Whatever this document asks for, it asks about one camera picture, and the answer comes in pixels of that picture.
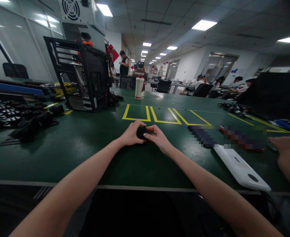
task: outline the blue object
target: blue object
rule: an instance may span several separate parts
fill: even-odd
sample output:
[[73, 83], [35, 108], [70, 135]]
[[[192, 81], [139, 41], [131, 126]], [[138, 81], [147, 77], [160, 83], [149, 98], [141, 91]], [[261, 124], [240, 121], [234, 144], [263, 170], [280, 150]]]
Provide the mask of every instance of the blue object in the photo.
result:
[[44, 96], [42, 90], [0, 83], [0, 90]]
[[287, 129], [290, 131], [290, 124], [287, 124], [286, 122], [282, 120], [275, 120], [276, 124], [278, 124], [280, 127], [283, 127], [284, 129]]

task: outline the white power strip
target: white power strip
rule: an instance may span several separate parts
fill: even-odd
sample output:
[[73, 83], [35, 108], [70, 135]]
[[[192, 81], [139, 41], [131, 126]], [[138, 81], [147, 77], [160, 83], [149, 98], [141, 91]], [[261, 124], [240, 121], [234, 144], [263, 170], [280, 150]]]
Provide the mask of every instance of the white power strip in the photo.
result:
[[214, 150], [240, 185], [254, 190], [271, 191], [269, 185], [234, 149], [225, 149], [219, 145], [214, 147]]

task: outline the doorway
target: doorway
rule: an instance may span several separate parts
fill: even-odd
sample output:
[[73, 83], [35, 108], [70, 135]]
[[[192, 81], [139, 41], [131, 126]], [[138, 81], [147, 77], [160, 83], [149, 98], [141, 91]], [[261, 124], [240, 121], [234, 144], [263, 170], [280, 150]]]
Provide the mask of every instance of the doorway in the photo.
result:
[[201, 74], [207, 77], [210, 84], [221, 76], [226, 78], [237, 59], [238, 56], [235, 55], [211, 53]]
[[165, 80], [174, 80], [175, 79], [176, 73], [178, 70], [178, 66], [179, 66], [179, 62], [180, 62], [180, 59], [168, 63], [168, 68], [167, 68]]

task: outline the office room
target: office room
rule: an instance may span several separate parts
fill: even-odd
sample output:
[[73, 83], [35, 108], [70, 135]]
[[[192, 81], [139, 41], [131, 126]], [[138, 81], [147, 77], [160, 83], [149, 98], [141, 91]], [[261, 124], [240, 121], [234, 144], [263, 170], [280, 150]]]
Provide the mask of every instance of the office room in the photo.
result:
[[290, 1], [0, 0], [0, 236], [290, 236]]

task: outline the ceiling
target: ceiling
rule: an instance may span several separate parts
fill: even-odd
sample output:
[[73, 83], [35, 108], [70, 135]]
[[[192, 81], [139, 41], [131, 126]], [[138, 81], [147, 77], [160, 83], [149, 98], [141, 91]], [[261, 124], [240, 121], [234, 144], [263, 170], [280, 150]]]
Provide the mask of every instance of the ceiling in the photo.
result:
[[[290, 0], [95, 1], [109, 6], [113, 17], [105, 17], [107, 30], [122, 33], [136, 62], [141, 59], [142, 50], [148, 51], [146, 64], [153, 59], [160, 63], [164, 58], [174, 58], [206, 45], [290, 55], [290, 43], [277, 42], [290, 37]], [[41, 2], [58, 12], [57, 0]], [[202, 19], [218, 24], [206, 31], [191, 29]], [[152, 46], [145, 47], [143, 42]], [[178, 48], [167, 50], [169, 46]]]

